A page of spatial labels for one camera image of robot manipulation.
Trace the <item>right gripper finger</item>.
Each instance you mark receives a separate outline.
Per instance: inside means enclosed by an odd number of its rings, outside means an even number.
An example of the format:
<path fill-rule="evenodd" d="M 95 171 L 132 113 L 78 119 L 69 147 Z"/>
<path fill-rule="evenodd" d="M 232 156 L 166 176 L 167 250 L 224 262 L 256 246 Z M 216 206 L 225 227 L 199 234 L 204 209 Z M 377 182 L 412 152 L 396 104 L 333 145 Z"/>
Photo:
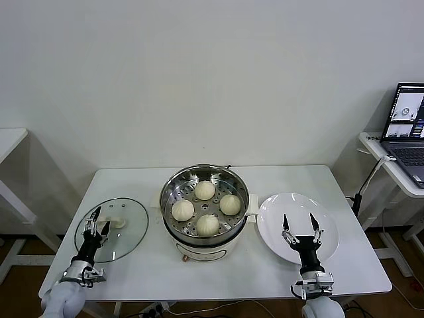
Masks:
<path fill-rule="evenodd" d="M 299 243 L 299 240 L 290 231 L 290 226 L 286 214 L 284 214 L 284 221 L 282 223 L 282 236 L 290 246 Z"/>
<path fill-rule="evenodd" d="M 319 226 L 317 219 L 313 216 L 312 213 L 310 213 L 309 216 L 311 219 L 311 225 L 314 230 L 313 242 L 317 244 L 322 244 L 321 237 L 325 230 Z"/>

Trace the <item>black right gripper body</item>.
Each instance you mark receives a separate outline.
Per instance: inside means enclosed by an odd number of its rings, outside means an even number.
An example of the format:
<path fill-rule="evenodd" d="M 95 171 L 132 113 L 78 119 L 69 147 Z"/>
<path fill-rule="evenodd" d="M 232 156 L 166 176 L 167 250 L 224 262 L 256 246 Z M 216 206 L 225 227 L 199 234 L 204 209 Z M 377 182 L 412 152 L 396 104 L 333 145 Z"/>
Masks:
<path fill-rule="evenodd" d="M 292 250 L 299 254 L 303 267 L 317 267 L 321 265 L 317 257 L 317 251 L 321 247 L 321 241 L 315 240 L 314 236 L 296 236 L 295 243 L 291 243 L 290 246 Z"/>

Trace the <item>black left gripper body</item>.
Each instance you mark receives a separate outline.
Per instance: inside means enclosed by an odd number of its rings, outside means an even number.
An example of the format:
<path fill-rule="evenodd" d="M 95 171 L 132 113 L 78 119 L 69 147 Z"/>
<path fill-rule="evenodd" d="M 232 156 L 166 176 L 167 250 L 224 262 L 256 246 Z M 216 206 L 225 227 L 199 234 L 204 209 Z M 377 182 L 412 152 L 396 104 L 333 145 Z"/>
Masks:
<path fill-rule="evenodd" d="M 95 253 L 107 240 L 107 235 L 101 235 L 97 231 L 93 235 L 90 230 L 83 232 L 83 243 L 77 253 L 77 260 L 95 262 Z"/>

